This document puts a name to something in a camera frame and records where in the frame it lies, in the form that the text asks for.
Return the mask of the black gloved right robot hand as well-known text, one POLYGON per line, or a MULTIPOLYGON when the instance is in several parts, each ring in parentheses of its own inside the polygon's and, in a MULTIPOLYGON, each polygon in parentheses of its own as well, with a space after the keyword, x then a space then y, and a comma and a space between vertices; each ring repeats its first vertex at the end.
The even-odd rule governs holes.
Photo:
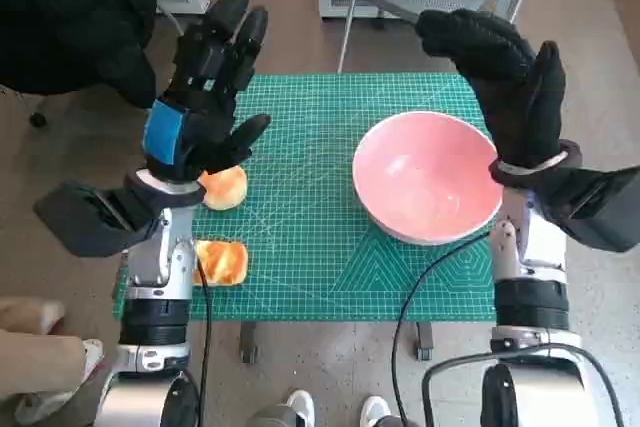
POLYGON ((566 77, 553 41, 535 51, 490 13, 425 10, 415 30, 424 52, 453 62, 473 90, 501 161, 533 169, 561 152, 566 77))

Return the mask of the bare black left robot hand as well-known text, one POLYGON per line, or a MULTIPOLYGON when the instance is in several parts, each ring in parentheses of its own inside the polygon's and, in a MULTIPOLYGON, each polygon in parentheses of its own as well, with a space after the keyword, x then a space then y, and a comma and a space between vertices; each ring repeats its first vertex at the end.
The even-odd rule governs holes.
POLYGON ((249 86, 268 12, 249 0, 217 0, 177 40, 175 71, 153 103, 142 146, 153 176, 174 183, 234 167, 271 122, 257 114, 236 122, 236 96, 249 86))

